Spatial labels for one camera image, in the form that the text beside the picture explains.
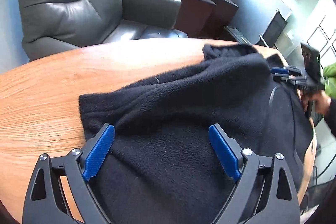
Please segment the person's right hand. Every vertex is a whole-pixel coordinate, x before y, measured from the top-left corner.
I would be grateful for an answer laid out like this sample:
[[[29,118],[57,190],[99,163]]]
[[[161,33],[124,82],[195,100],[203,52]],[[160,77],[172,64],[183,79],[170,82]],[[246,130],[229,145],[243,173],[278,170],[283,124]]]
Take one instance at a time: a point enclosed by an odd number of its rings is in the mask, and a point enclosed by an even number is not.
[[[331,98],[325,93],[324,90],[319,90],[316,93],[305,93],[300,91],[300,99],[304,111],[307,110],[307,105],[309,102],[315,102],[315,111],[318,114],[326,115],[329,112]]]

